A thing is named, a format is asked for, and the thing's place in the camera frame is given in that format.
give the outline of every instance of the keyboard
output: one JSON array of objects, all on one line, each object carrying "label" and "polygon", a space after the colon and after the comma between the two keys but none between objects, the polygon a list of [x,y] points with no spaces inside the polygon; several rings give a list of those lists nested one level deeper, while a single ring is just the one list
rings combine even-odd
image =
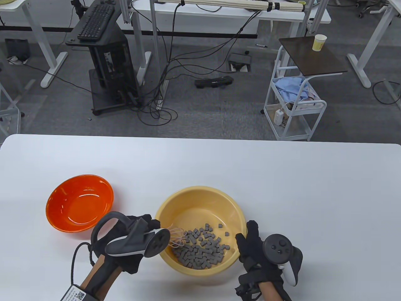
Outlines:
[{"label": "keyboard", "polygon": [[114,5],[97,4],[86,19],[84,26],[78,34],[78,39],[83,41],[97,41],[101,38],[107,27],[112,14]]}]

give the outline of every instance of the yellow bowl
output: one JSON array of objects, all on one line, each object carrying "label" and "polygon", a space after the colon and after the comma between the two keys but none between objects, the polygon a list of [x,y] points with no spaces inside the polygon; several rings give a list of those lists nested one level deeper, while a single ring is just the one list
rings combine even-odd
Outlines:
[{"label": "yellow bowl", "polygon": [[230,246],[222,263],[206,270],[184,267],[171,247],[160,253],[174,270],[191,276],[211,276],[229,268],[239,257],[235,235],[246,235],[247,232],[245,217],[238,204],[224,192],[206,186],[188,187],[174,193],[159,208],[156,219],[160,220],[162,228],[174,226],[185,231],[204,228],[208,223],[216,237],[221,237],[221,244]]}]

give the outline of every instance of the blue cloth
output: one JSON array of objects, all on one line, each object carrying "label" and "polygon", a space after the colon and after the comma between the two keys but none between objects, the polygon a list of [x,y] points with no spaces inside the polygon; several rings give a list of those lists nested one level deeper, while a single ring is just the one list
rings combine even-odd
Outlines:
[{"label": "blue cloth", "polygon": [[[283,97],[284,102],[295,102],[303,81],[304,79],[301,77],[282,77],[275,82],[275,86]],[[310,96],[308,87],[309,83],[305,85],[301,93],[300,101]]]}]

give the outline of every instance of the white rod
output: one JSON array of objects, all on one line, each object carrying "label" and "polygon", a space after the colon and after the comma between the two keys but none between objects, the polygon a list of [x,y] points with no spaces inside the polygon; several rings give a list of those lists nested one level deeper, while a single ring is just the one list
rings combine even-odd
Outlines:
[{"label": "white rod", "polygon": [[[163,0],[164,2],[170,3],[181,3],[181,0]],[[198,4],[198,5],[211,5],[211,6],[224,6],[224,7],[235,7],[235,8],[247,8],[255,10],[267,10],[269,3],[273,5],[272,10],[275,7],[274,2],[257,1],[257,0],[184,0],[186,4]],[[302,12],[304,5],[293,2],[279,2],[280,9],[283,11],[290,12]]]}]

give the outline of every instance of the label sticker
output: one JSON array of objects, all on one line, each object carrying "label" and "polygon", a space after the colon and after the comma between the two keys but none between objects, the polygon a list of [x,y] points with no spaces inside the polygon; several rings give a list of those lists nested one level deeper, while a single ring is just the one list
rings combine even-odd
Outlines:
[{"label": "label sticker", "polygon": [[82,301],[86,293],[75,285],[71,286],[61,301]]}]

